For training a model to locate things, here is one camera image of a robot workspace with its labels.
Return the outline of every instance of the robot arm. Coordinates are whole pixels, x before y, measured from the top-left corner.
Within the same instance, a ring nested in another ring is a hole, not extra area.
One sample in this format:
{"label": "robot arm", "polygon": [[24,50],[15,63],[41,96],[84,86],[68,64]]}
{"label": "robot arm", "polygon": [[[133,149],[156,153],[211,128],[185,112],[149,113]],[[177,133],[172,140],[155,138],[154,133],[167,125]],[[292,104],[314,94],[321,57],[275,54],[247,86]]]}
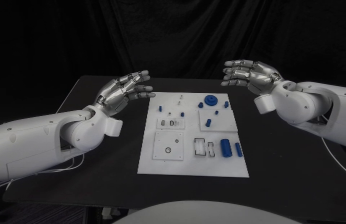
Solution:
{"label": "robot arm", "polygon": [[[110,116],[129,100],[155,96],[151,86],[136,85],[148,79],[148,71],[135,72],[109,81],[81,110],[0,125],[0,181],[25,177],[86,153],[105,135],[118,137],[122,121]],[[70,149],[61,148],[60,137]]]}
{"label": "robot arm", "polygon": [[[315,82],[293,83],[259,61],[224,62],[221,86],[244,86],[259,95],[260,114],[276,111],[293,127],[346,146],[346,88]],[[315,120],[331,108],[327,123]]]}

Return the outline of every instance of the blue cylinder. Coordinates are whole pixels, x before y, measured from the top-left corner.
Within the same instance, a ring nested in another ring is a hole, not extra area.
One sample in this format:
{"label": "blue cylinder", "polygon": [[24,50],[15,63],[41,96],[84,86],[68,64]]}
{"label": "blue cylinder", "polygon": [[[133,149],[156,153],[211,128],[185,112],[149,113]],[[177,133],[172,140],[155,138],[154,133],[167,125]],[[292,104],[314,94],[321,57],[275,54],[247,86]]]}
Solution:
{"label": "blue cylinder", "polygon": [[240,144],[237,142],[234,143],[234,149],[236,149],[237,157],[240,158],[243,156],[243,153],[241,153]]}
{"label": "blue cylinder", "polygon": [[204,126],[208,127],[210,124],[211,124],[211,119],[207,119],[207,120],[205,120],[205,124],[204,124]]}
{"label": "blue cylinder", "polygon": [[220,150],[221,150],[221,156],[224,158],[229,158],[233,155],[227,139],[220,140]]}
{"label": "blue cylinder", "polygon": [[217,104],[216,96],[214,95],[205,95],[204,99],[203,99],[203,102],[204,102],[205,105],[214,106]]}

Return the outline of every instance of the black table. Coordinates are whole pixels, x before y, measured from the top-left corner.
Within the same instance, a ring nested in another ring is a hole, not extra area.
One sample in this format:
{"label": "black table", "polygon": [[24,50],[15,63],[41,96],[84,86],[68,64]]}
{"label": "black table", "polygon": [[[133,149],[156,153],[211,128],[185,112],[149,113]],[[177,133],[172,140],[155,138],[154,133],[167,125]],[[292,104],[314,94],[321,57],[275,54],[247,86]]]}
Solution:
{"label": "black table", "polygon": [[[83,76],[58,112],[89,105],[109,80]],[[205,200],[291,218],[346,221],[346,172],[316,136],[291,127],[275,112],[259,115],[254,95],[241,87],[221,87],[218,80],[152,78],[145,85],[156,92],[227,93],[249,178],[136,174],[149,102],[142,98],[115,115],[123,121],[119,137],[105,136],[81,166],[14,181],[5,201],[142,209]],[[334,143],[328,147],[346,165],[341,147]]]}

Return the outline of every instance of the black curtain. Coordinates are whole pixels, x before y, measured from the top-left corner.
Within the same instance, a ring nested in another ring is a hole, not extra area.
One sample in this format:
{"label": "black curtain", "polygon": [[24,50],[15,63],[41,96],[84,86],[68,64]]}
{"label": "black curtain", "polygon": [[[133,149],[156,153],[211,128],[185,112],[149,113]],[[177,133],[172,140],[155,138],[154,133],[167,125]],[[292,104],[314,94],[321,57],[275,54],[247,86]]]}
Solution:
{"label": "black curtain", "polygon": [[265,62],[293,82],[346,86],[346,0],[0,3],[11,118],[56,110],[81,75],[221,79],[234,59]]}

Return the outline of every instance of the robotic hand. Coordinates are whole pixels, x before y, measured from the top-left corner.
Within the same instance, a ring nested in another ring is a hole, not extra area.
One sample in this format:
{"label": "robotic hand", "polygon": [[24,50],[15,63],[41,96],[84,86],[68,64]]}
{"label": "robotic hand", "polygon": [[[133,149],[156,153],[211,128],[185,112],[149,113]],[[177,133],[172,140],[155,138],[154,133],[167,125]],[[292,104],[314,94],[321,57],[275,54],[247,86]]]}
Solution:
{"label": "robotic hand", "polygon": [[[122,121],[110,118],[128,101],[152,98],[152,87],[136,85],[148,71],[112,79],[92,105],[0,125],[0,181],[25,177],[96,148],[103,136],[118,137]],[[60,137],[70,144],[64,149]]]}
{"label": "robotic hand", "polygon": [[[221,86],[243,86],[259,95],[260,114],[276,111],[293,127],[346,146],[346,88],[315,82],[283,80],[265,63],[250,60],[224,62]],[[316,121],[331,108],[327,123]]]}

